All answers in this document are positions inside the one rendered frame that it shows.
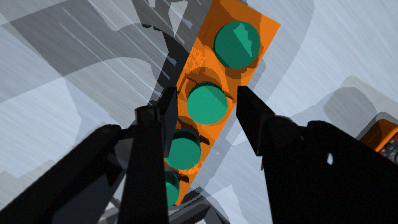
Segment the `orange multimeter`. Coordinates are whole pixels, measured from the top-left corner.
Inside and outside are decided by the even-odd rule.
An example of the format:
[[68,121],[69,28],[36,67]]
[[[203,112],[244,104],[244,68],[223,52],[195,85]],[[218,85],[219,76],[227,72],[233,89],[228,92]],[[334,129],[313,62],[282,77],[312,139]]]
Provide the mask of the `orange multimeter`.
[[377,121],[360,142],[398,164],[398,125],[388,120]]

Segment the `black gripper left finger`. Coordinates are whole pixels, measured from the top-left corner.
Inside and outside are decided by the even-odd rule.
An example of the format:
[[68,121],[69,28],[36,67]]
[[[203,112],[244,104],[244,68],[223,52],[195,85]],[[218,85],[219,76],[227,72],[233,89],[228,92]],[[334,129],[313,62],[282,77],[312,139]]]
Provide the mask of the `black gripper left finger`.
[[97,224],[125,175],[116,224],[169,224],[164,158],[178,120],[177,87],[134,111],[127,129],[93,131],[6,205],[0,224]]

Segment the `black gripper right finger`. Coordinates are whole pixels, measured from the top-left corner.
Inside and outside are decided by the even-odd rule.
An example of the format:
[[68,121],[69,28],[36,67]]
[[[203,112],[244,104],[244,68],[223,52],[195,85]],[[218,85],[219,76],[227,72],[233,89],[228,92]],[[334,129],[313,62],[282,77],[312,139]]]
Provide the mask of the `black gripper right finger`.
[[325,121],[275,115],[248,86],[236,116],[262,156],[273,224],[398,224],[398,164]]

